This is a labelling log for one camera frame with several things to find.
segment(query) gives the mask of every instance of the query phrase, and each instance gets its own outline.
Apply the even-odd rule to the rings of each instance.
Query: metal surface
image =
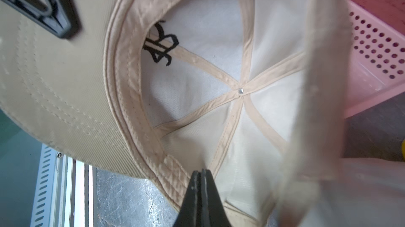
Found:
[[[42,146],[31,227],[69,227],[74,186],[73,159]]]
[[[70,226],[97,226],[97,196],[96,187],[94,186],[95,168],[91,165],[84,164],[83,162],[76,161],[75,169],[74,199],[72,199],[74,204],[71,204],[71,208],[74,209],[74,214]]]
[[[149,180],[97,169],[98,227],[171,227],[177,212]]]

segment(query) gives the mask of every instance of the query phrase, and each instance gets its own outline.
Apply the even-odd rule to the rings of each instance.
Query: fabric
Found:
[[[1,5],[13,34],[0,106],[14,121],[150,179],[177,210],[207,168],[233,226],[263,226],[276,207],[280,226],[302,222],[339,169],[346,0],[73,1],[83,28],[69,41]]]
[[[281,225],[295,226],[316,202],[319,181],[337,174],[350,36],[346,0],[119,0],[104,60],[111,109],[139,169],[176,209],[191,171],[208,168],[233,225],[261,226],[277,206]],[[241,52],[228,40],[243,40]],[[179,60],[230,90],[213,96],[186,80],[192,70],[170,77]],[[157,93],[144,85],[147,66],[159,66],[161,85],[170,86]],[[190,86],[176,87],[179,77]],[[210,100],[180,105],[178,120],[151,124],[145,112],[145,95],[170,103],[205,92]]]
[[[23,130],[62,153],[142,177],[104,89],[104,38],[116,0],[71,1],[81,30],[69,40],[0,3],[0,107]]]

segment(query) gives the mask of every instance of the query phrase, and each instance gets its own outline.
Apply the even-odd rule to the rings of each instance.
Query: pink plastic basket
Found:
[[[405,92],[405,37],[349,1],[353,23],[346,117]]]

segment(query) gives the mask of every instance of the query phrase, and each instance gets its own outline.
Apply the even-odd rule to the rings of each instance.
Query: beige seam binding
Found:
[[[239,0],[240,14],[243,25],[243,51],[240,82],[245,84],[249,80],[250,65],[253,50],[254,31],[254,3],[255,0]]]
[[[226,156],[226,152],[228,151],[230,142],[233,138],[233,134],[235,133],[236,127],[239,122],[240,112],[243,107],[243,98],[238,98],[230,111],[228,123],[226,124],[224,131],[220,137],[220,140],[217,145],[217,149],[214,154],[214,158],[212,159],[211,163],[208,165],[208,169],[211,170],[212,175],[214,178],[218,174],[220,170],[221,163]]]
[[[284,78],[294,72],[298,72],[303,68],[303,61],[302,61],[302,52],[296,53],[291,55],[290,57],[283,59],[282,61],[278,62],[277,64],[273,65],[272,67],[268,68],[261,74],[257,75],[254,79],[246,83],[246,85],[238,86],[238,88],[243,88],[244,92],[242,94],[238,93],[238,88],[233,89],[228,93],[225,93],[196,109],[192,113],[188,114],[187,116],[175,120],[173,122],[163,123],[154,128],[155,133],[158,138],[162,138],[165,135],[182,128],[204,114],[208,113],[209,111],[228,103],[238,97],[256,92],[271,83],[276,82],[277,80]]]
[[[149,35],[149,38],[157,40],[159,37],[155,35]],[[160,42],[162,45],[170,46],[172,43],[167,40],[162,40]],[[214,78],[219,79],[226,85],[228,85],[231,89],[236,89],[239,86],[239,82],[236,81],[235,78],[231,77],[229,74],[221,70],[220,68],[216,67],[209,61],[205,60],[204,58],[188,51],[187,49],[177,46],[173,50],[169,52],[170,56],[175,57],[178,60],[183,62],[188,62],[189,64],[200,68],[201,70],[208,72]]]
[[[257,128],[259,128],[259,130],[263,133],[266,139],[271,142],[281,154],[285,153],[288,143],[262,117],[256,107],[253,105],[250,95],[245,96],[244,104],[246,113],[252,122],[256,124]]]

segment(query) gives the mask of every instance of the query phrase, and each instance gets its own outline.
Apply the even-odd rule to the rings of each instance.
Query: metal frame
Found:
[[[96,169],[43,145],[30,227],[97,227]]]

